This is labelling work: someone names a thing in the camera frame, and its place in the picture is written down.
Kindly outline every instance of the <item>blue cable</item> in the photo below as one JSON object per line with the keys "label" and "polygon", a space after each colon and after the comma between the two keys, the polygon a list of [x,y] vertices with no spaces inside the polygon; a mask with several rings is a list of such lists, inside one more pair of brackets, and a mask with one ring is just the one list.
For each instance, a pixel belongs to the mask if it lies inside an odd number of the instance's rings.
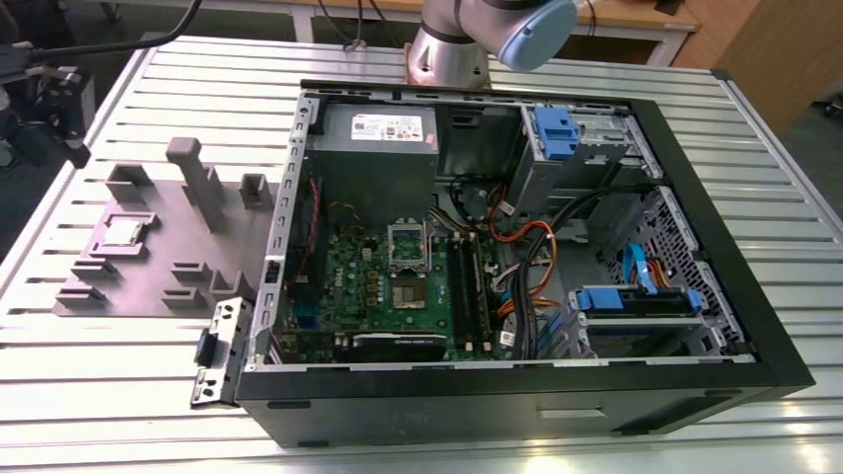
{"label": "blue cable", "polygon": [[639,244],[627,244],[627,247],[623,250],[623,282],[626,284],[630,284],[630,279],[633,277],[633,265],[635,265],[638,279],[642,286],[645,286],[645,289],[647,289],[650,294],[657,294],[659,289],[650,278],[647,256],[645,255],[645,248]]}

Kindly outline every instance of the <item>floor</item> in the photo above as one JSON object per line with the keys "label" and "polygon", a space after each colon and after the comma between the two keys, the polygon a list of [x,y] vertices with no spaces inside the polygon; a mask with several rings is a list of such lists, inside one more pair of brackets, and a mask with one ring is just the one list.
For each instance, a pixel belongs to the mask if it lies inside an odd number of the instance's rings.
{"label": "floor", "polygon": [[[146,32],[160,32],[176,24],[182,10],[164,7],[120,7],[123,20],[110,24],[96,3],[74,2],[66,18],[82,44],[134,40]],[[354,20],[335,20],[347,35],[355,32]],[[392,24],[392,34],[399,41],[411,41],[416,27]],[[328,22],[318,18],[314,30],[319,42],[340,43],[343,39]],[[200,10],[187,30],[188,35],[243,38],[250,40],[294,40],[292,22],[283,15]],[[392,36],[384,25],[375,21],[364,24],[364,38],[370,45],[391,46]],[[102,102],[114,84],[130,53],[83,57],[78,65],[87,67],[96,76],[96,100]],[[786,146],[809,178],[825,194],[831,206],[843,214],[843,120],[830,119],[821,109],[809,109],[783,137]],[[0,167],[0,260],[15,243],[18,233],[54,180],[58,166],[36,169],[18,165],[15,169]]]}

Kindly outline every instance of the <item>slotted table surface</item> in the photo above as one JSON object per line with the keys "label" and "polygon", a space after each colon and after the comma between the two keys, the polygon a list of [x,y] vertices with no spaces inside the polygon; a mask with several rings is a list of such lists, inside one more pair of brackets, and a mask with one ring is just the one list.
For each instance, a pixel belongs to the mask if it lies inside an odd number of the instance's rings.
{"label": "slotted table surface", "polygon": [[665,436],[284,450],[243,411],[188,409],[206,321],[51,314],[110,199],[102,182],[115,163],[144,163],[155,178],[176,177],[166,144],[195,136],[222,180],[264,173],[278,181],[299,81],[402,83],[403,57],[398,49],[346,55],[334,45],[210,38],[135,54],[91,130],[91,163],[62,170],[0,268],[0,466],[710,474],[719,464],[731,472],[839,471],[841,222],[746,99],[707,71],[555,61],[516,73],[492,63],[491,81],[496,89],[659,103],[818,382],[785,401]]}

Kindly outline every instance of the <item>open computer tower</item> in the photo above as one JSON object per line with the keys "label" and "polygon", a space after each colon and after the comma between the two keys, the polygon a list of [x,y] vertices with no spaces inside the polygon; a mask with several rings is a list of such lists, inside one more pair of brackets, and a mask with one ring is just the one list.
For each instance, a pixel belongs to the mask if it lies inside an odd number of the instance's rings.
{"label": "open computer tower", "polygon": [[286,153],[195,408],[298,446],[642,435],[814,383],[655,103],[311,82]]}

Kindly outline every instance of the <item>motherboard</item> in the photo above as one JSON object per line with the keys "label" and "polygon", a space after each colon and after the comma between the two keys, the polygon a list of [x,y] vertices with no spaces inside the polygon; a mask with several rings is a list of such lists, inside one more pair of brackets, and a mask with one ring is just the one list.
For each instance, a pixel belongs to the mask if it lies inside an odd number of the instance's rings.
{"label": "motherboard", "polygon": [[276,325],[286,363],[338,361],[362,345],[372,345],[378,359],[396,346],[422,354],[436,347],[443,360],[506,357],[491,343],[483,269],[492,248],[474,236],[434,234],[427,224],[398,222],[386,234],[331,236],[322,298],[291,301],[283,328]]}

